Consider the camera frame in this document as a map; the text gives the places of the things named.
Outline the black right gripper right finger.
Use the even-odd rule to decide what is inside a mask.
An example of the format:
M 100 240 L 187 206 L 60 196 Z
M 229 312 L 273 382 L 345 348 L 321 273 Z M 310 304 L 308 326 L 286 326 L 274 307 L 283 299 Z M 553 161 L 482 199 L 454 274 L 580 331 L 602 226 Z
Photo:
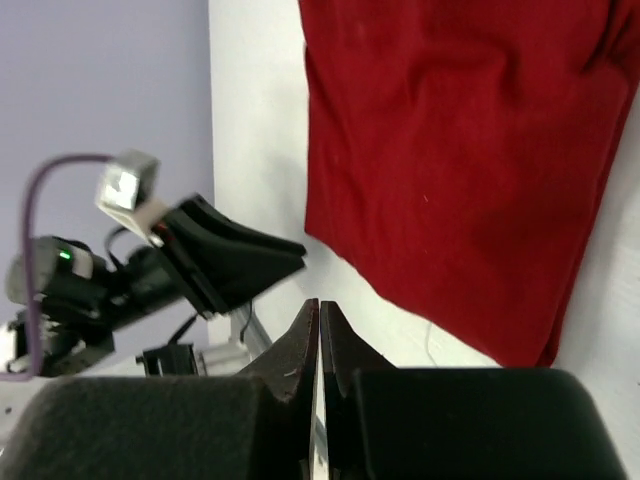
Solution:
M 400 368 L 319 312 L 333 479 L 622 479 L 583 385 L 549 368 Z

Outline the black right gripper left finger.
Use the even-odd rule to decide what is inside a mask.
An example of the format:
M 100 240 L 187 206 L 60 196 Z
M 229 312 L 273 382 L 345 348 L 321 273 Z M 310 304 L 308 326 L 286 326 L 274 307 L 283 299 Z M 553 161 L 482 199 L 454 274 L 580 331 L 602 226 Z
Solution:
M 232 376 L 71 377 L 28 404 L 5 479 L 309 479 L 319 305 Z

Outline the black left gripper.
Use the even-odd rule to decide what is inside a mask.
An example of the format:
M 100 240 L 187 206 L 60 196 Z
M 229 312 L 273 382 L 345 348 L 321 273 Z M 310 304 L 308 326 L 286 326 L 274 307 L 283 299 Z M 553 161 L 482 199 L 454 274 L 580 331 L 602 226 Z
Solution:
M 42 375 L 75 375 L 114 353 L 114 333 L 184 299 L 230 312 L 305 268 L 305 247 L 248 228 L 194 195 L 167 212 L 167 273 L 139 247 L 114 270 L 80 244 L 36 248 Z

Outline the red t shirt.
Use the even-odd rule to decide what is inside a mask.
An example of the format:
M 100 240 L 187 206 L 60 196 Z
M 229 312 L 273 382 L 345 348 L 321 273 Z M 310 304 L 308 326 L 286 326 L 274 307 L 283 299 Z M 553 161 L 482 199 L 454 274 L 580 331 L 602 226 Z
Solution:
M 306 232 L 498 364 L 548 367 L 639 86 L 635 1 L 303 1 Z

